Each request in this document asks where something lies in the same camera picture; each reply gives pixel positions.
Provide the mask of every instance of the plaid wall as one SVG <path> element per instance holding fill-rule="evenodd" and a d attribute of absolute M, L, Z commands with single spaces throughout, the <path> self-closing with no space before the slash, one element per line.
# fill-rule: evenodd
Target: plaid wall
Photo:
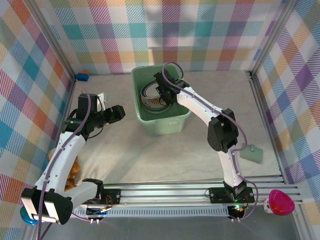
<path fill-rule="evenodd" d="M 74 71 L 95 75 L 170 61 L 186 71 L 248 70 L 285 0 L 37 2 Z"/>
<path fill-rule="evenodd" d="M 320 239 L 320 1 L 300 0 L 258 74 L 285 173 Z"/>
<path fill-rule="evenodd" d="M 71 82 L 24 2 L 0 6 L 0 240 L 16 240 L 21 192 L 41 174 Z"/>

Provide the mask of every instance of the red object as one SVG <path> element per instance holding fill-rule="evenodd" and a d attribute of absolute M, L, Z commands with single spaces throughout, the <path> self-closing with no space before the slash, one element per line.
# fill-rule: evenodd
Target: red object
<path fill-rule="evenodd" d="M 283 191 L 274 189 L 269 195 L 269 205 L 271 211 L 280 216 L 288 215 L 295 210 L 295 203 Z"/>

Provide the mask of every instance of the blue object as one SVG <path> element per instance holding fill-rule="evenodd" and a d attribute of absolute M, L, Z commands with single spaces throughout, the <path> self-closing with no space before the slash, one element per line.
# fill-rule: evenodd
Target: blue object
<path fill-rule="evenodd" d="M 75 77 L 78 81 L 88 82 L 89 75 L 86 73 L 78 73 Z"/>
<path fill-rule="evenodd" d="M 25 206 L 22 206 L 21 209 L 20 209 L 20 215 L 21 215 L 21 218 L 22 220 L 28 224 L 28 225 L 31 225 L 31 226 L 35 226 L 38 224 L 38 220 L 34 220 L 34 219 L 31 219 L 27 213 L 27 209 L 25 208 Z"/>

